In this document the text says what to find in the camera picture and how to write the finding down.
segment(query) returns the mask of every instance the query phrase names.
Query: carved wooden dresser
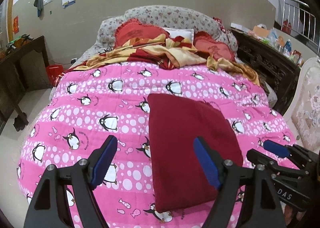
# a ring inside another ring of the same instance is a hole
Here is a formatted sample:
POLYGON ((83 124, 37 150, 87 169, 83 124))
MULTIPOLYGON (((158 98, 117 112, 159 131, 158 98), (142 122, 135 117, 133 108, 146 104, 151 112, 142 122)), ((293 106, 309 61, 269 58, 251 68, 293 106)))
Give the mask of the carved wooden dresser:
POLYGON ((232 33, 238 40, 238 58, 256 70, 272 87, 278 97, 273 109, 284 115, 293 99, 300 68, 255 38, 235 29, 232 33))

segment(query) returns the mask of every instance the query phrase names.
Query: pink penguin comforter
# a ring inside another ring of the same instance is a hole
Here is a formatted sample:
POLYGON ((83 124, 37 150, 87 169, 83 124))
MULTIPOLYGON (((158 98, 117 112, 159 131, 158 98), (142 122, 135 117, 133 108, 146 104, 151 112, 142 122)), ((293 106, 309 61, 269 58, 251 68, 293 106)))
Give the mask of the pink penguin comforter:
MULTIPOLYGON (((150 93, 205 100, 222 111, 236 133, 245 167, 251 148, 291 167, 287 159, 266 152, 266 139, 294 144, 282 116, 268 107, 262 88, 241 76, 210 71, 205 65, 162 70, 144 62, 123 62, 89 71, 72 71, 60 81, 26 137, 17 167, 18 181, 28 202, 49 164, 66 167, 99 148, 108 135, 118 139, 117 153, 104 181, 94 190, 101 212, 112 228, 199 228, 213 202, 158 213, 154 204, 152 158, 148 149, 150 93)), ((67 190, 75 228, 82 227, 72 187, 67 190)), ((235 227, 243 189, 239 190, 228 227, 235 227)))

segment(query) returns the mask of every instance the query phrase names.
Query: blue gripper pad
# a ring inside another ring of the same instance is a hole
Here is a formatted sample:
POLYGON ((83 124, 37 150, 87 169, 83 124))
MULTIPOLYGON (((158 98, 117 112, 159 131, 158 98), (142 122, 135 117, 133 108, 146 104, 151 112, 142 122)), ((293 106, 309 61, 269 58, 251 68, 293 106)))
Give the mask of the blue gripper pad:
POLYGON ((210 155, 202 145, 199 138, 195 138, 193 141, 193 149, 209 184, 214 186, 215 189, 219 190, 222 184, 219 180, 218 168, 212 161, 210 155))
POLYGON ((113 157, 115 156, 117 151, 117 138, 112 135, 110 135, 109 137, 111 137, 109 143, 104 148, 103 152, 101 153, 101 156, 99 157, 97 163, 95 164, 92 170, 92 179, 90 185, 93 188, 96 188, 98 185, 102 183, 113 160, 113 157))
POLYGON ((269 152, 277 155, 279 158, 287 158, 290 156, 290 152, 288 151, 288 149, 285 146, 280 145, 278 143, 275 143, 271 140, 266 140, 263 143, 263 148, 266 151, 269 151, 269 152))

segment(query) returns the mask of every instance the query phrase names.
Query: metal screw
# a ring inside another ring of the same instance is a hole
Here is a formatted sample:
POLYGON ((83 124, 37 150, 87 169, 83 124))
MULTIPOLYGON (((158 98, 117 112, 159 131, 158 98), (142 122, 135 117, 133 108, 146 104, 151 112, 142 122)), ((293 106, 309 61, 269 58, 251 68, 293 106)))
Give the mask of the metal screw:
POLYGON ((86 159, 80 159, 80 160, 79 160, 79 165, 80 165, 80 166, 84 166, 85 164, 87 164, 87 162, 88 162, 88 161, 87 161, 86 159))
POLYGON ((224 161, 224 164, 225 164, 226 166, 230 167, 230 166, 232 166, 233 162, 232 162, 232 160, 230 160, 230 159, 226 159, 226 160, 224 161))
POLYGON ((264 165, 258 164, 257 165, 257 169, 260 170, 260 171, 263 171, 264 170, 264 165))
POLYGON ((55 165, 54 164, 50 164, 49 166, 47 166, 47 170, 51 171, 54 170, 55 165))

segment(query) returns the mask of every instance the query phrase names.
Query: dark red towel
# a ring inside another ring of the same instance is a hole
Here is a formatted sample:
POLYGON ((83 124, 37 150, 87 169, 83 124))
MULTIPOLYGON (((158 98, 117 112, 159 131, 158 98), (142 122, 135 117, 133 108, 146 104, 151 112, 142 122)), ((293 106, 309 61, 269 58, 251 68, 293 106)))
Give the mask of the dark red towel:
POLYGON ((153 187, 158 212, 188 208, 214 200, 193 151, 202 136, 223 159, 242 166, 236 135, 219 110, 200 101, 168 94, 150 94, 149 138, 153 187))

